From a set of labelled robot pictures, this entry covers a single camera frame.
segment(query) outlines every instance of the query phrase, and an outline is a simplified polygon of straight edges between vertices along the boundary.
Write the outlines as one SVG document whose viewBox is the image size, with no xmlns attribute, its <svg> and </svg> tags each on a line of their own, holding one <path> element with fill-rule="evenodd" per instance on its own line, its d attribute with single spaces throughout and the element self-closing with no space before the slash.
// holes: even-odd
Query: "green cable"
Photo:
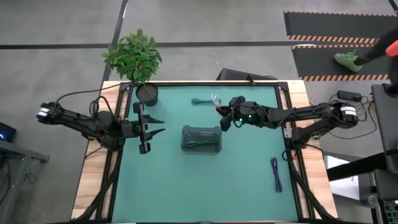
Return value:
<svg viewBox="0 0 398 224">
<path fill-rule="evenodd" d="M 190 149 L 190 148 L 193 148 L 193 147 L 203 146 L 203 145 L 210 145 L 210 146 L 218 145 L 218 140 L 217 139 L 211 139 L 211 140 L 202 141 L 202 142 L 190 141 L 190 142 L 188 142 L 185 145 L 185 147 L 187 149 Z"/>
</svg>

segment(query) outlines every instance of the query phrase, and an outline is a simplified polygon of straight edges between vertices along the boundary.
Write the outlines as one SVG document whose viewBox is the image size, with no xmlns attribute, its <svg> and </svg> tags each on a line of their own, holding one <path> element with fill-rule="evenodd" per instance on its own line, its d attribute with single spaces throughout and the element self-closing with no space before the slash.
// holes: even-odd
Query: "green table surface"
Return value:
<svg viewBox="0 0 398 224">
<path fill-rule="evenodd" d="M 182 128 L 215 127 L 221 116 L 212 104 L 192 105 L 192 98 L 217 94 L 222 105 L 234 96 L 278 107 L 273 86 L 158 86 L 159 102 L 145 114 L 165 121 L 150 141 L 151 152 L 139 154 L 139 140 L 124 146 L 113 223 L 297 221 L 288 164 L 282 160 L 282 130 L 232 125 L 222 133 L 218 154 L 181 150 Z M 130 120 L 137 115 L 129 113 Z M 270 160 L 278 159 L 283 192 L 275 191 Z"/>
</svg>

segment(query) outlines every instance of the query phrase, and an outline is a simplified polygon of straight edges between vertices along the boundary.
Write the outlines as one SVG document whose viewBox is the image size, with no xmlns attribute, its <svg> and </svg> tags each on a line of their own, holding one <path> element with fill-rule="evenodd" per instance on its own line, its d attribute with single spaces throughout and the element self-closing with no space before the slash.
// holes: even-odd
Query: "black pants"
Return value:
<svg viewBox="0 0 398 224">
<path fill-rule="evenodd" d="M 373 46 L 373 48 L 365 53 L 364 55 L 360 55 L 356 60 L 356 65 L 363 65 L 365 63 L 371 62 L 374 59 L 382 57 L 386 54 L 386 49 L 392 43 L 398 40 L 398 27 L 390 30 L 388 33 L 384 34 L 378 42 Z M 388 69 L 388 76 L 390 78 L 391 83 L 398 84 L 398 57 L 392 57 L 390 67 Z"/>
</svg>

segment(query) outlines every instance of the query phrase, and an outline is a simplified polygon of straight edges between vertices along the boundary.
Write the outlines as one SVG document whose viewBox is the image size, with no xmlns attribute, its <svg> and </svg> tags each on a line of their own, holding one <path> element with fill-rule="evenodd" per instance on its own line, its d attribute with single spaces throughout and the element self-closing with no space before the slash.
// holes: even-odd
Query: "orange striped tape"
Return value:
<svg viewBox="0 0 398 224">
<path fill-rule="evenodd" d="M 300 79 L 305 82 L 388 80 L 388 75 L 305 75 L 300 77 Z"/>
<path fill-rule="evenodd" d="M 330 37 L 330 36 L 316 36 L 316 35 L 288 35 L 289 40 L 311 40 L 324 42 L 342 42 L 355 44 L 375 44 L 377 38 L 362 38 L 362 37 Z"/>
<path fill-rule="evenodd" d="M 319 48 L 345 48 L 345 47 L 372 47 L 373 44 L 333 44 L 333 45 L 295 45 L 292 49 L 319 49 Z"/>
<path fill-rule="evenodd" d="M 388 16 L 395 17 L 397 15 L 380 15 L 380 14 L 355 14 L 355 13 L 335 13 L 335 12 L 299 12 L 299 11 L 284 11 L 286 13 L 302 13 L 302 14 L 324 14 L 324 15 L 347 15 L 347 16 Z"/>
</svg>

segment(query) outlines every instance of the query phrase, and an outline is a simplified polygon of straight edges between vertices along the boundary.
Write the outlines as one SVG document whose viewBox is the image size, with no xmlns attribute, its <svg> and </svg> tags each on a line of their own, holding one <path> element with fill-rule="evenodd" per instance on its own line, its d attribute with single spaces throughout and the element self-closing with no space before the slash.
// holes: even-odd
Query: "potted plant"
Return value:
<svg viewBox="0 0 398 224">
<path fill-rule="evenodd" d="M 156 105 L 159 92 L 156 85 L 148 81 L 156 75 L 162 57 L 153 37 L 148 38 L 139 29 L 136 34 L 120 39 L 116 49 L 109 46 L 103 57 L 106 66 L 116 69 L 120 78 L 125 75 L 133 83 L 140 83 L 136 90 L 139 101 L 147 106 Z"/>
</svg>

